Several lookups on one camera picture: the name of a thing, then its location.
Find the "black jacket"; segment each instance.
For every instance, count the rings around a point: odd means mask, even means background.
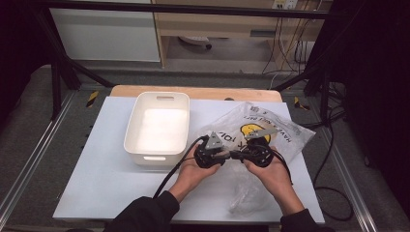
[[[164,191],[157,199],[140,197],[108,224],[104,232],[169,231],[169,222],[179,209],[178,201],[168,191]],[[283,232],[334,231],[331,228],[319,227],[308,209],[282,217],[280,223]]]

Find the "plastic packaging bag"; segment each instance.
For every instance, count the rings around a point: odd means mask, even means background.
[[[197,136],[211,134],[214,131],[230,151],[240,150],[247,145],[245,135],[254,130],[278,130],[276,134],[265,135],[270,146],[275,146],[289,164],[315,135],[314,131],[305,129],[272,111],[244,102],[214,123],[197,132]],[[236,195],[230,204],[232,214],[249,214],[265,206],[268,191],[262,183],[239,161],[226,163],[235,172]]]

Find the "electrical outlet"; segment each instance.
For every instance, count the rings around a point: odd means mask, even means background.
[[[298,4],[298,0],[286,0],[284,9],[285,10],[295,10],[296,4]]]
[[[286,0],[275,0],[272,9],[283,10],[286,5]]]

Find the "white table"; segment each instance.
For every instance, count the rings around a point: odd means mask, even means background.
[[[136,98],[107,97],[81,157],[53,217],[63,220],[113,219],[134,199],[152,196],[167,171],[134,164],[124,149],[124,138]],[[212,123],[242,101],[190,100],[190,135]],[[290,119],[285,103],[255,101],[256,105]],[[302,154],[289,164],[294,189],[317,223],[324,223]],[[175,182],[175,174],[164,189]],[[274,223],[281,212],[274,197],[250,215],[229,212],[235,194],[234,173],[226,166],[204,180],[181,203],[173,222]]]

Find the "person's left hand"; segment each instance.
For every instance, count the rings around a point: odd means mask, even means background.
[[[184,197],[195,189],[199,183],[205,178],[215,174],[220,168],[220,164],[216,164],[210,168],[201,168],[196,164],[196,159],[193,158],[193,153],[198,144],[192,147],[186,159],[181,164],[181,170],[175,184],[169,189],[169,192],[175,196],[178,202],[181,202]]]

